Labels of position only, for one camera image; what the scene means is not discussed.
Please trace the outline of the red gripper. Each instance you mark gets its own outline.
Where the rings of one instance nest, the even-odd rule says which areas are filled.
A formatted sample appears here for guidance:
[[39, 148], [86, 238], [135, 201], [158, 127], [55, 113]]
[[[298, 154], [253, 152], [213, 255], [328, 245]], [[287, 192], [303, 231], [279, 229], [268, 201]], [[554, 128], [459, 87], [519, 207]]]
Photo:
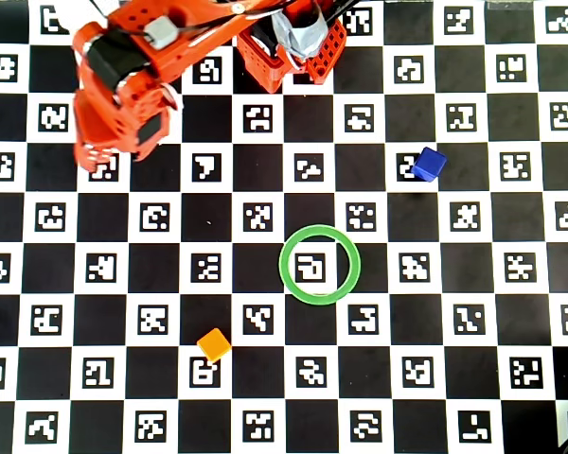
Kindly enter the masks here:
[[176, 92], [165, 83], [121, 86], [115, 92], [115, 99], [118, 106], [113, 102], [105, 112], [89, 101], [74, 102], [77, 128], [74, 156], [77, 164], [88, 172], [95, 172], [99, 164], [108, 163], [120, 150], [116, 124], [119, 114], [122, 114], [122, 129], [138, 142], [133, 154], [140, 162], [169, 135], [170, 114], [181, 107]]

